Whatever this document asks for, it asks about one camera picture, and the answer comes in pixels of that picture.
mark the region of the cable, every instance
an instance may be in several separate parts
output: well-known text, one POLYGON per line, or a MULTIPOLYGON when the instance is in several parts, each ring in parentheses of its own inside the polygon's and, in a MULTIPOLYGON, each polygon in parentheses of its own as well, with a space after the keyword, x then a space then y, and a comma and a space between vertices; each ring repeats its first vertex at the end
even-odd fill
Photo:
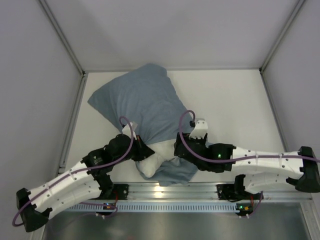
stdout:
POLYGON ((118 202, 118 199, 119 199, 119 195, 118 195, 118 192, 117 192, 117 191, 113 191, 113 193, 115 194, 115 202, 114 202, 114 205, 116 205, 117 202, 118 202))
POLYGON ((253 207, 255 204, 254 196, 252 195, 250 196, 250 204, 251 204, 251 207, 253 207))
POLYGON ((242 200, 242 199, 230 200, 230 199, 228 199, 228 198, 226 197, 226 195, 224 194, 223 191, 221 192, 221 196, 222 196, 225 200, 227 200, 228 202, 230 202, 230 203, 236 203, 236 202, 239 202, 239 201, 242 200))
POLYGON ((260 199, 259 199, 258 204, 256 205, 255 209, 253 209, 253 212, 251 214, 249 214, 250 217, 257 212, 257 209, 260 207, 263 197, 264 197, 264 192, 262 191, 260 193, 260 199))
MULTIPOLYGON (((112 165, 115 165, 119 162, 121 162, 127 155, 128 153, 130 152, 131 148, 132 148, 132 145, 134 143, 134 130, 130 124, 130 121, 125 117, 125 116, 121 116, 119 118, 119 121, 120 121, 120 124, 122 125, 122 119, 124 119, 126 121, 126 123, 129 125, 129 128, 130 128, 130 133, 131 133, 131 140, 130 140, 130 144, 129 144, 129 147, 127 149, 127 151, 117 160, 115 161, 112 161, 110 163, 107 163, 107 164, 104 164, 104 165, 100 165, 100 166, 92 166, 92 167, 87 167, 87 168, 82 168, 82 169, 78 169, 78 170, 75 170, 75 171, 72 171, 71 174, 76 174, 76 173, 79 173, 79 172, 83 172, 83 171, 90 171, 90 170, 95 170, 95 169, 102 169, 102 168, 106 168, 106 167, 109 167, 109 166, 112 166, 112 165)), ((63 181, 64 179, 70 177, 71 175, 70 174, 67 174, 65 176, 63 176, 62 178, 58 179, 57 181, 55 181, 54 183, 52 183, 48 188, 52 188, 54 187, 55 185, 57 185, 58 183, 60 183, 61 181, 63 181)), ((16 220, 17 218, 19 217, 19 215, 23 212, 23 210, 29 205, 31 204, 34 200, 38 199, 41 195, 43 195, 44 193, 46 193, 48 191, 48 189, 44 189, 42 190, 41 192, 39 192, 37 195, 35 195, 33 198, 31 198, 26 204, 24 204, 19 210, 18 212, 15 214, 15 216, 13 217, 13 220, 12 220, 12 226, 14 227, 19 227, 19 226, 22 226, 24 223, 16 223, 16 220)))
MULTIPOLYGON (((279 158, 279 155, 259 155, 259 156, 244 156, 244 157, 238 157, 238 158, 233 158, 233 159, 224 159, 224 160, 214 160, 214 159, 209 159, 209 158, 205 158, 203 156, 200 156, 199 154, 195 153, 186 143, 184 137, 183 137, 183 130, 182 130, 182 122, 183 119, 185 117, 186 114, 191 113, 192 114, 192 119, 193 121, 195 121, 196 119, 196 114, 194 111, 192 110, 187 110, 185 111, 179 120, 179 135, 181 138, 181 141, 184 145, 184 147, 196 158, 203 160, 205 162, 208 163, 215 163, 215 164, 227 164, 227 163, 233 163, 236 161, 242 161, 242 160, 249 160, 249 159, 256 159, 256 158, 260 158, 260 159, 275 159, 275 158, 279 158)), ((282 156, 283 159, 304 159, 304 160, 310 160, 310 161, 314 161, 317 163, 320 163, 320 159, 316 159, 313 157, 309 157, 309 156, 299 156, 299 155, 283 155, 282 156)))

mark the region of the white surface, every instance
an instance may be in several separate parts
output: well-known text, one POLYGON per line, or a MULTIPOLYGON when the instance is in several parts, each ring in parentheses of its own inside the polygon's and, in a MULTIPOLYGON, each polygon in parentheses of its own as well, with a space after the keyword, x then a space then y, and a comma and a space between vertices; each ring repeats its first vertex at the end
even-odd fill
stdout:
POLYGON ((0 73, 0 239, 24 240, 16 192, 55 176, 80 82, 35 0, 0 1, 0 73))
MULTIPOLYGON (((87 101, 95 90, 122 74, 89 74, 66 169, 119 133, 87 101)), ((283 151, 258 70, 169 71, 168 76, 186 108, 207 121, 209 142, 230 143, 257 151, 283 151)), ((131 160, 116 165, 110 176, 113 182, 145 182, 131 160)), ((233 180, 230 172, 198 171, 192 182, 233 180)))
POLYGON ((297 0, 46 0, 85 70, 259 68, 297 0))
POLYGON ((279 174, 280 176, 290 177, 292 179, 299 179, 304 174, 300 171, 303 168, 303 160, 295 158, 282 158, 283 155, 298 156, 297 151, 293 152, 263 152, 248 150, 238 147, 233 150, 232 158, 243 158, 246 156, 256 156, 254 159, 243 161, 236 161, 232 165, 232 172, 238 174, 255 174, 258 173, 271 173, 279 174), (263 155, 278 155, 277 158, 260 158, 263 155))

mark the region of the white floor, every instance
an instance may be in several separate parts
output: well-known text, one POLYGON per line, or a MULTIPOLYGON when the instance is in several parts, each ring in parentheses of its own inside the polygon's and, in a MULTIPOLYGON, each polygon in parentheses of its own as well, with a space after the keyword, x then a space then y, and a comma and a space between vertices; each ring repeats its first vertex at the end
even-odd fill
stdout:
MULTIPOLYGON (((118 130, 88 103, 92 93, 124 72, 90 73, 76 122, 66 169, 90 151, 101 148, 118 130)), ((258 70, 169 71, 176 93, 187 109, 209 125, 211 143, 228 143, 246 149, 282 152, 280 136, 258 70)), ((115 182, 146 182, 128 160, 110 173, 115 182)), ((232 182, 230 172, 198 171, 192 182, 232 182)))

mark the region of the metal frame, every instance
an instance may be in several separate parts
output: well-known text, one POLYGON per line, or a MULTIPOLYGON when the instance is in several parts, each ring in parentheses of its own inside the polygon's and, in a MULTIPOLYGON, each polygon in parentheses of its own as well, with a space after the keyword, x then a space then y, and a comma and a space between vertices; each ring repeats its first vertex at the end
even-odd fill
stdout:
POLYGON ((79 87, 78 87, 78 91, 77 91, 75 101, 74 101, 74 104, 72 107, 70 119, 68 121, 68 128, 67 128, 66 135, 64 138, 64 142, 63 142, 63 149, 62 149, 61 155, 60 155, 59 168, 65 167, 65 164, 66 164, 66 161, 68 158, 68 154, 69 154, 72 138, 74 136, 75 127, 76 127, 76 123, 77 123, 77 119, 78 119, 78 114, 79 114, 79 110, 80 110, 80 106, 81 106, 81 101, 82 101, 82 98, 83 98, 83 95, 85 92, 85 88, 86 88, 87 79, 88 79, 88 73, 85 73, 79 83, 79 87))
MULTIPOLYGON (((238 213, 237 204, 232 202, 134 202, 118 201, 119 213, 238 213)), ((67 212, 113 212, 103 206, 77 204, 67 212)))
POLYGON ((83 68, 80 65, 80 62, 78 61, 74 51, 72 50, 64 32, 62 31, 62 28, 59 26, 58 21, 55 17, 55 15, 53 14, 52 10, 50 9, 48 3, 46 0, 36 0, 41 9, 43 10, 43 12, 45 13, 45 15, 47 16, 49 22, 51 23, 53 29, 56 32, 57 37, 61 40, 62 45, 64 46, 66 52, 68 53, 68 55, 70 56, 73 64, 75 65, 76 69, 79 71, 79 73, 81 74, 81 76, 85 75, 85 71, 83 70, 83 68))
MULTIPOLYGON (((264 71, 267 68, 269 62, 272 60, 277 49, 279 48, 284 37, 287 35, 288 30, 293 24, 294 20, 298 16, 299 12, 303 8, 307 0, 298 0, 296 6, 291 12, 286 24, 284 25, 281 33, 274 42, 272 48, 270 49, 264 63, 262 64, 260 70, 262 81, 270 102, 272 113, 275 118, 275 122, 278 127, 279 135, 285 150, 288 149, 286 139, 284 137, 281 124, 275 110, 275 104, 272 100, 271 93, 268 87, 267 82, 264 78, 264 71)), ((82 78, 79 83, 78 92, 74 105, 72 108, 72 113, 68 123, 68 129, 65 135, 63 149, 60 155, 60 171, 63 172, 65 168, 65 163, 69 154, 70 145, 72 142, 74 129, 77 122, 78 113, 80 110, 80 105, 87 81, 88 74, 85 73, 81 64, 79 63, 76 55, 74 54, 66 36, 64 35, 61 27, 59 26, 57 19, 55 18, 53 12, 51 11, 46 0, 37 0, 40 7, 44 11, 45 15, 48 17, 52 27, 54 28, 57 36, 61 40, 66 52, 69 54, 71 60, 73 61, 75 67, 81 74, 82 78)), ((212 182, 212 183, 190 183, 186 186, 168 186, 161 187, 158 183, 130 183, 129 184, 129 194, 128 202, 131 203, 221 203, 222 201, 218 200, 218 194, 216 185, 221 184, 221 182, 212 182)), ((310 232, 312 240, 320 239, 320 218, 317 214, 314 202, 312 201, 312 196, 309 193, 297 192, 297 191, 269 191, 264 193, 264 203, 300 203, 301 210, 305 218, 306 226, 310 232)), ((29 240, 40 240, 44 234, 45 228, 42 227, 37 231, 34 231, 30 234, 29 240)))
POLYGON ((305 5, 306 2, 307 2, 307 0, 298 0, 297 1, 297 3, 295 5, 295 7, 293 8, 289 18, 286 20, 285 25, 283 26, 280 34, 278 35, 278 37, 276 38, 274 44, 272 45, 272 48, 268 52, 265 60, 263 61, 263 64, 262 64, 261 68, 259 69, 262 74, 266 70, 268 64, 270 63, 271 59, 275 55, 275 53, 276 53, 277 49, 279 48, 280 44, 282 43, 283 39, 288 34, 288 31, 289 31, 290 27, 294 23, 295 19, 299 15, 300 11, 302 10, 302 8, 303 8, 303 6, 305 5))
POLYGON ((314 202, 302 202, 302 213, 312 240, 320 239, 320 217, 314 202))

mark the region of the pillow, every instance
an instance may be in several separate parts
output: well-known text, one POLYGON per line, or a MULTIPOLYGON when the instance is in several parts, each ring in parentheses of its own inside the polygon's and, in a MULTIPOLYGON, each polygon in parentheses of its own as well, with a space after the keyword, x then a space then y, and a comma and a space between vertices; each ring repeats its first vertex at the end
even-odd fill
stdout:
MULTIPOLYGON (((179 118, 187 109, 177 96, 165 68, 146 64, 119 76, 96 90, 88 103, 119 131, 122 130, 120 116, 126 116, 138 124, 135 133, 156 153, 136 164, 145 177, 152 177, 164 161, 175 159, 173 144, 179 131, 179 118)), ((182 125, 184 132, 191 132, 191 120, 190 116, 185 117, 182 125)), ((192 163, 187 162, 186 166, 189 172, 196 172, 192 163)))

